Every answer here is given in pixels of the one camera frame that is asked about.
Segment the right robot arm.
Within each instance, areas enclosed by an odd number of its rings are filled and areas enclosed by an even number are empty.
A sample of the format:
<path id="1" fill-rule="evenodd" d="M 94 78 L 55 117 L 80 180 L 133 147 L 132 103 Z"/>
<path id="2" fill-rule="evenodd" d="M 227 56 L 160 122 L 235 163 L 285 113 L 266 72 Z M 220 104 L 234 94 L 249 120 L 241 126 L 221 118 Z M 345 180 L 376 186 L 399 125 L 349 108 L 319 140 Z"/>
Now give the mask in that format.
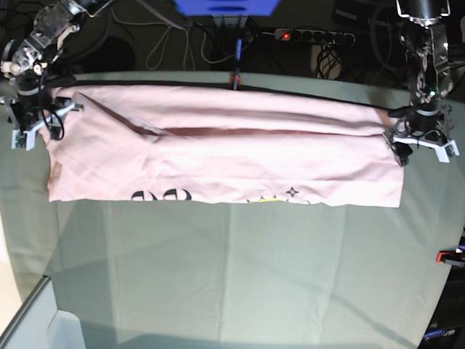
<path id="1" fill-rule="evenodd" d="M 41 128 L 52 140 L 65 136 L 64 120 L 82 105 L 69 97 L 55 97 L 47 82 L 48 70 L 60 58 L 65 40 L 78 33 L 79 18 L 96 17 L 110 1 L 57 1 L 37 14 L 33 30 L 22 41 L 11 40 L 1 56 L 1 73 L 13 88 L 12 95 L 1 97 L 9 122 L 13 125 L 11 148 L 35 148 Z"/>

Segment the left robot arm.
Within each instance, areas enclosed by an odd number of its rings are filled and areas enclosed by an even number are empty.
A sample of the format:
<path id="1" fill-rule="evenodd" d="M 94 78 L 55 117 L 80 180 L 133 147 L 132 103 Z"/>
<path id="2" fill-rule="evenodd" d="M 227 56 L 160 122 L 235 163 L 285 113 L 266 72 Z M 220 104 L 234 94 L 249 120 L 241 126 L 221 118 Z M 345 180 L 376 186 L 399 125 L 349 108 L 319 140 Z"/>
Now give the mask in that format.
<path id="1" fill-rule="evenodd" d="M 448 60 L 448 39 L 442 19 L 450 15 L 449 1 L 376 1 L 369 22 L 373 52 L 376 44 L 376 22 L 384 9 L 394 7 L 404 23 L 399 40 L 405 49 L 408 90 L 407 106 L 388 112 L 395 119 L 383 137 L 401 167 L 408 164 L 414 148 L 435 151 L 437 160 L 448 163 L 459 156 L 450 113 L 441 106 L 453 90 Z"/>

